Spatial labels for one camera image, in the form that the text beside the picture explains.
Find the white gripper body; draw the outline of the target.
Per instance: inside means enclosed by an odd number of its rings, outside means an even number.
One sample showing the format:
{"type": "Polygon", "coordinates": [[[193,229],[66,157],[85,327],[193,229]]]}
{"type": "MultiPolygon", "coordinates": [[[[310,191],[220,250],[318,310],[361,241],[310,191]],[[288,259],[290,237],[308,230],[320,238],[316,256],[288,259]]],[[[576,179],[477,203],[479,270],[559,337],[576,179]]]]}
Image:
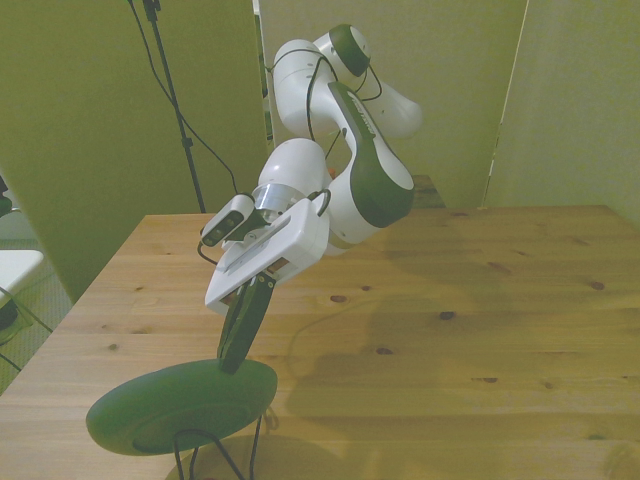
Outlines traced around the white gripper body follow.
{"type": "Polygon", "coordinates": [[[329,239],[329,215],[323,199],[302,199],[271,225],[254,230],[242,242],[230,241],[209,283],[205,304],[225,315],[230,294],[264,272],[284,283],[319,261],[329,239]]]}

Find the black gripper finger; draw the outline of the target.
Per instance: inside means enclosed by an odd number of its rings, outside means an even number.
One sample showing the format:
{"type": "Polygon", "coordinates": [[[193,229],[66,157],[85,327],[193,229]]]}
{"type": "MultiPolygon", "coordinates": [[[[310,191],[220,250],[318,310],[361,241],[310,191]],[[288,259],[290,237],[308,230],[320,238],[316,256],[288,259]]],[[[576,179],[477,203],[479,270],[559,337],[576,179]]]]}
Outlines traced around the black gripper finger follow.
{"type": "Polygon", "coordinates": [[[220,341],[217,347],[219,358],[245,358],[248,352],[244,334],[244,318],[250,306],[249,284],[241,285],[235,292],[227,311],[220,341]]]}
{"type": "MultiPolygon", "coordinates": [[[[249,351],[271,301],[274,279],[252,278],[245,283],[248,283],[250,288],[250,306],[244,318],[244,334],[249,351]]],[[[222,358],[222,371],[227,374],[234,374],[245,358],[222,358]]]]}

